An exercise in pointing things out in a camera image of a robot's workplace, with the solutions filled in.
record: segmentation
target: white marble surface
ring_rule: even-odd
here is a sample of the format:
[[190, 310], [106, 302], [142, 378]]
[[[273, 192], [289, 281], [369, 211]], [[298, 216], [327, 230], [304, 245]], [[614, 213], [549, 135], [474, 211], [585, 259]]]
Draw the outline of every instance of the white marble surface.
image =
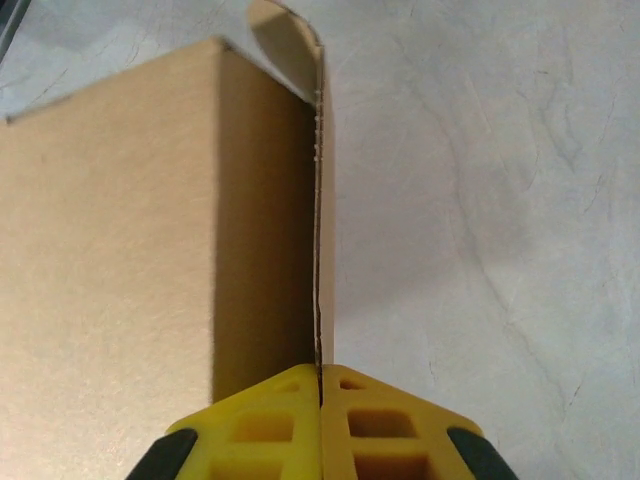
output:
[[[288, 3], [329, 53], [336, 360], [523, 479], [640, 478], [640, 4]], [[245, 7], [34, 0], [0, 114], [210, 34], [256, 54]]]

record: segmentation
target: yellow plastic tool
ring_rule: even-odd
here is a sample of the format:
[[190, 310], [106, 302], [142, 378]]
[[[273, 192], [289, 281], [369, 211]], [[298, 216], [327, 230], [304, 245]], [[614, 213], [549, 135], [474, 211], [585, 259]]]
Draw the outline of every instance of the yellow plastic tool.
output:
[[127, 480], [517, 480], [471, 420], [299, 365], [172, 425]]

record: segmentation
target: black rubber grip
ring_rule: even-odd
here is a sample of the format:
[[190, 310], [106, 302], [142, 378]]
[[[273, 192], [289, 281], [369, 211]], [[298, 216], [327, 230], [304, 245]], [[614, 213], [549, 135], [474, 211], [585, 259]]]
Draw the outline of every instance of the black rubber grip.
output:
[[175, 480], [197, 439], [185, 428], [156, 440], [126, 480]]
[[447, 433], [476, 480], [518, 480], [486, 438], [457, 427], [449, 428]]

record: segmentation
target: cardboard flap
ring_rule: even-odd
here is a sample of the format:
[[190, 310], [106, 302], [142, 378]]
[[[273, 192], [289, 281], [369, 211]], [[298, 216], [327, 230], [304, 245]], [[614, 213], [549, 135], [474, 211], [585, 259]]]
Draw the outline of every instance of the cardboard flap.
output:
[[254, 35], [271, 62], [316, 109], [314, 308], [316, 364], [333, 360], [334, 133], [324, 48], [311, 26], [274, 0], [248, 10]]
[[305, 101], [315, 104], [323, 59], [322, 46], [311, 26], [291, 10], [270, 0], [254, 0], [247, 17], [269, 60]]

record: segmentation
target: brown cardboard box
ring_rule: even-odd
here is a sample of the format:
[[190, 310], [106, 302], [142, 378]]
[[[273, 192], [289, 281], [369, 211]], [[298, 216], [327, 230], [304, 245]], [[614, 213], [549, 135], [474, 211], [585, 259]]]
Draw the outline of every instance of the brown cardboard box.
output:
[[330, 361], [323, 51], [249, 18], [312, 105], [210, 39], [0, 125], [3, 478], [124, 478], [211, 392]]

